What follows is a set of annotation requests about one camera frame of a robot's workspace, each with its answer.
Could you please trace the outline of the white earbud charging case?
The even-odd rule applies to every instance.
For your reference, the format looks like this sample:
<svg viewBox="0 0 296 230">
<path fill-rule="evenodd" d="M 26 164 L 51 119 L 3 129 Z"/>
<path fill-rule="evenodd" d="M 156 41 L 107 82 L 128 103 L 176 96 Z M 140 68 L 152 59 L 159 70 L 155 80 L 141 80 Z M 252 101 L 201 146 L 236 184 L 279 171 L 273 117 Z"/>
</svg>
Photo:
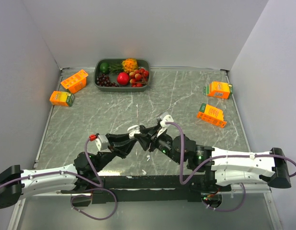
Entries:
<svg viewBox="0 0 296 230">
<path fill-rule="evenodd" d="M 133 125 L 127 129 L 127 133 L 129 135 L 129 138 L 133 138 L 135 134 L 140 134 L 140 126 L 139 125 Z"/>
</svg>

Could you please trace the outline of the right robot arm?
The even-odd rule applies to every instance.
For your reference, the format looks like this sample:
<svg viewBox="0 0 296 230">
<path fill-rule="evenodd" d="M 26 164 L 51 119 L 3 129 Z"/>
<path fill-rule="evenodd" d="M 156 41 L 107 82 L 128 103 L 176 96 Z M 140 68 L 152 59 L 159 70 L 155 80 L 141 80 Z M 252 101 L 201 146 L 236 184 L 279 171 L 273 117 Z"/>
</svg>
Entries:
<svg viewBox="0 0 296 230">
<path fill-rule="evenodd" d="M 196 144 L 185 136 L 181 127 L 174 122 L 150 128 L 136 126 L 129 134 L 143 150 L 158 149 L 172 161 L 191 170 L 180 183 L 187 184 L 197 172 L 204 172 L 204 185 L 209 191 L 240 183 L 266 183 L 272 188 L 291 188 L 288 158 L 280 148 L 267 152 L 239 152 Z"/>
</svg>

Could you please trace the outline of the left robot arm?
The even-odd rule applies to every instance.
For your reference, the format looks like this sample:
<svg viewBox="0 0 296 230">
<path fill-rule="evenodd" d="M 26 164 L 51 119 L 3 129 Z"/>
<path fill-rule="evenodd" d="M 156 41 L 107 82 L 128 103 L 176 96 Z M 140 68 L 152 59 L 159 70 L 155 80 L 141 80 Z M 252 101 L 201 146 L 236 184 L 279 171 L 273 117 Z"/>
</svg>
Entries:
<svg viewBox="0 0 296 230">
<path fill-rule="evenodd" d="M 129 134 L 95 134 L 88 137 L 84 151 L 72 164 L 45 170 L 22 170 L 13 165 L 0 173 L 0 209 L 48 192 L 102 190 L 105 182 L 98 173 L 115 157 L 126 158 L 136 142 Z"/>
</svg>

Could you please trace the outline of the red lychee bunch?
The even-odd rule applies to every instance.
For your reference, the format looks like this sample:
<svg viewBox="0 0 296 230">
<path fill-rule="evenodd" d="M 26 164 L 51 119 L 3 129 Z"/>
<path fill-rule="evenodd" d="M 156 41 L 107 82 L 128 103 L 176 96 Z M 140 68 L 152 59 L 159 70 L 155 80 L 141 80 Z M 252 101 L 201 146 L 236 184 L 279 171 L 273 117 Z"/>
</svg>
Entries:
<svg viewBox="0 0 296 230">
<path fill-rule="evenodd" d="M 141 68 L 130 72 L 128 75 L 131 87 L 144 87 L 148 84 L 150 72 Z"/>
</svg>

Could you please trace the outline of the red apple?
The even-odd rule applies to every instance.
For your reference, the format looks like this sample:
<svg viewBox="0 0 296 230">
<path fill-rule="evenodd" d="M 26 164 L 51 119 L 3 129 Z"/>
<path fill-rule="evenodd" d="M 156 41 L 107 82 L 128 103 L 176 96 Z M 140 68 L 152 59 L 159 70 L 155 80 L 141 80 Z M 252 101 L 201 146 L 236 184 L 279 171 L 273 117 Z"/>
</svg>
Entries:
<svg viewBox="0 0 296 230">
<path fill-rule="evenodd" d="M 117 83 L 123 86 L 126 86 L 129 84 L 130 78 L 129 75 L 125 72 L 121 72 L 117 76 Z"/>
</svg>

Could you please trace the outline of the dark grape bunch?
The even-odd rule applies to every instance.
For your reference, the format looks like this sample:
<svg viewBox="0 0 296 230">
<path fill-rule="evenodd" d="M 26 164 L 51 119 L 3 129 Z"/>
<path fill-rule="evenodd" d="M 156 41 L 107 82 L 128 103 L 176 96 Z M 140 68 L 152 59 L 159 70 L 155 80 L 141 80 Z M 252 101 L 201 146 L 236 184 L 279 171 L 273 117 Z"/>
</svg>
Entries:
<svg viewBox="0 0 296 230">
<path fill-rule="evenodd" d="M 96 79 L 97 86 L 100 87 L 118 87 L 118 84 L 110 80 L 109 75 L 101 74 Z"/>
</svg>

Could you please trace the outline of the grey-green fruit tray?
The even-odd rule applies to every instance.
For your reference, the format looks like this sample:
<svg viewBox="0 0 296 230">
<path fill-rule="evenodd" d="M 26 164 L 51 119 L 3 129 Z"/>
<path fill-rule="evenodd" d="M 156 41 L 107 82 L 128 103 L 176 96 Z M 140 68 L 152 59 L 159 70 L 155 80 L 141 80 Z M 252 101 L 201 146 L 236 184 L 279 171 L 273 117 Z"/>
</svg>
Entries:
<svg viewBox="0 0 296 230">
<path fill-rule="evenodd" d="M 152 73 L 143 59 L 104 58 L 96 65 L 93 82 L 103 92 L 143 92 L 152 82 Z"/>
</svg>

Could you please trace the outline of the orange green box left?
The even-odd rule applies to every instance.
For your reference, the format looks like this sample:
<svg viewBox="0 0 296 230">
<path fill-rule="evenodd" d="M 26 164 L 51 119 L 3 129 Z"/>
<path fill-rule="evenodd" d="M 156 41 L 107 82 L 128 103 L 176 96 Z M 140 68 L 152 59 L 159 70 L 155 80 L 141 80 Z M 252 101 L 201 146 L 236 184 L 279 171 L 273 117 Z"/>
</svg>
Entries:
<svg viewBox="0 0 296 230">
<path fill-rule="evenodd" d="M 75 96 L 69 92 L 53 91 L 49 101 L 52 105 L 71 107 Z"/>
</svg>

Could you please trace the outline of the orange box back left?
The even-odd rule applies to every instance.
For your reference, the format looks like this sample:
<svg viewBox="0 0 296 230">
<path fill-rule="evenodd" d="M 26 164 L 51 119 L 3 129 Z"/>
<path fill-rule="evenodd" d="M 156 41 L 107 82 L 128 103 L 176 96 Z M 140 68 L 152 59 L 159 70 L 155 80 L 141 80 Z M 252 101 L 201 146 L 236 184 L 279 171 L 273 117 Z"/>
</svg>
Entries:
<svg viewBox="0 0 296 230">
<path fill-rule="evenodd" d="M 86 87 L 88 73 L 81 69 L 77 73 L 63 80 L 60 84 L 68 92 L 75 94 Z"/>
</svg>

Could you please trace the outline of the green leafy sprig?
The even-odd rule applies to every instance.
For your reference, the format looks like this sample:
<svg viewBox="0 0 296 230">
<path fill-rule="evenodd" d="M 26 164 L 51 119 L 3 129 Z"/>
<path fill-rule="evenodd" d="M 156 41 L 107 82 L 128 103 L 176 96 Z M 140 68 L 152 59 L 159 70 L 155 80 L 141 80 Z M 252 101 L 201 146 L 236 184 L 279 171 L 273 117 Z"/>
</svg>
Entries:
<svg viewBox="0 0 296 230">
<path fill-rule="evenodd" d="M 124 72 L 123 65 L 121 63 L 110 63 L 109 64 L 109 72 L 110 73 Z"/>
</svg>

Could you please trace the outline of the green lime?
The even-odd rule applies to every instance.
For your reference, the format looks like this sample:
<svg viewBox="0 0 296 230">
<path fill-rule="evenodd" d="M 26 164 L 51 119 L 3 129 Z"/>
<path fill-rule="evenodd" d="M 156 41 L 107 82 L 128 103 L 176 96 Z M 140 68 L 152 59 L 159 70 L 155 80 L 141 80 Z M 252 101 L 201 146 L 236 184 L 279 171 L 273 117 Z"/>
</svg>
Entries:
<svg viewBox="0 0 296 230">
<path fill-rule="evenodd" d="M 103 74 L 107 74 L 109 72 L 110 65 L 107 62 L 103 62 L 100 64 L 99 70 Z"/>
</svg>

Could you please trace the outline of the orange box back right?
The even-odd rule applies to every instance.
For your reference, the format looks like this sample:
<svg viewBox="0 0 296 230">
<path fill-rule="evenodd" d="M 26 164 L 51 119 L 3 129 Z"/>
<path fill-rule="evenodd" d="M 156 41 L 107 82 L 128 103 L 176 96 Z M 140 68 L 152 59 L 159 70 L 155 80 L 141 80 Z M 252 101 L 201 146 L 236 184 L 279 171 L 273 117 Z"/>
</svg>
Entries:
<svg viewBox="0 0 296 230">
<path fill-rule="evenodd" d="M 233 93 L 230 83 L 213 81 L 204 87 L 204 95 L 221 99 L 229 99 Z"/>
</svg>

